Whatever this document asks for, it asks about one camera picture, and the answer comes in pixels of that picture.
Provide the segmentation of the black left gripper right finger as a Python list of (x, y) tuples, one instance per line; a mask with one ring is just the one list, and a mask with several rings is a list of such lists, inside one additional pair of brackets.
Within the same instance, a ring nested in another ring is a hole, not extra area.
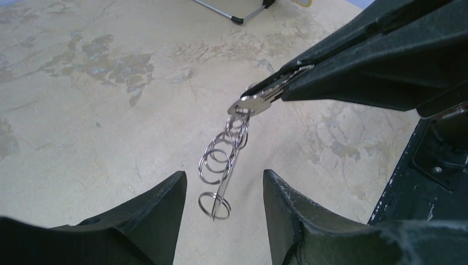
[(273, 264), (466, 264), (466, 221), (365, 225), (336, 214), (263, 172)]

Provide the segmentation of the silver key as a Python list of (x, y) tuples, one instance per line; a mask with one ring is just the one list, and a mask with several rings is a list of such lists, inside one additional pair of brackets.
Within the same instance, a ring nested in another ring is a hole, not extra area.
[(289, 81), (312, 68), (313, 65), (298, 65), (273, 74), (244, 92), (227, 113), (234, 117), (258, 115), (281, 97)]

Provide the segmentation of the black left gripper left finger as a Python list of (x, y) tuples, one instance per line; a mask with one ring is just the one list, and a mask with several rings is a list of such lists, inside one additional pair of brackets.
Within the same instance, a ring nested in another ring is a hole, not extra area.
[(44, 228), (1, 217), (2, 264), (172, 264), (187, 175), (174, 172), (152, 189), (75, 226)]

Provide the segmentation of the yellow framed whiteboard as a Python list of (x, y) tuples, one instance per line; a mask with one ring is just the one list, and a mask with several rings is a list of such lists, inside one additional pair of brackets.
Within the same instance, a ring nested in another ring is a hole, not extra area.
[(295, 4), (298, 4), (302, 7), (310, 7), (313, 3), (313, 0), (292, 0)]

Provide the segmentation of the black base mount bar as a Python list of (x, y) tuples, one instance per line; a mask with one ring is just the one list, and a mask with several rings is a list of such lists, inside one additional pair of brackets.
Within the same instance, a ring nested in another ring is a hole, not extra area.
[(467, 220), (467, 115), (421, 119), (368, 221)]

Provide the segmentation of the metal whiteboard stand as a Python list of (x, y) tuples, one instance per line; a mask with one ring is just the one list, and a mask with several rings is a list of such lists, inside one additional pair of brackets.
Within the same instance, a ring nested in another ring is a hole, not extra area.
[(259, 13), (270, 8), (275, 0), (253, 0), (253, 1), (200, 1), (194, 3), (226, 18), (237, 25), (244, 25)]

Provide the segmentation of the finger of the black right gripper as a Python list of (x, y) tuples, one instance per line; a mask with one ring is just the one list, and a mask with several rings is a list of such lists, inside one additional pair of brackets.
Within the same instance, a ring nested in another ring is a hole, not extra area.
[(445, 112), (465, 105), (467, 32), (374, 38), (293, 79), (282, 99), (333, 99), (419, 112)]
[(253, 96), (301, 67), (317, 66), (374, 36), (388, 34), (449, 3), (450, 1), (374, 1), (349, 23), (246, 90), (241, 96)]

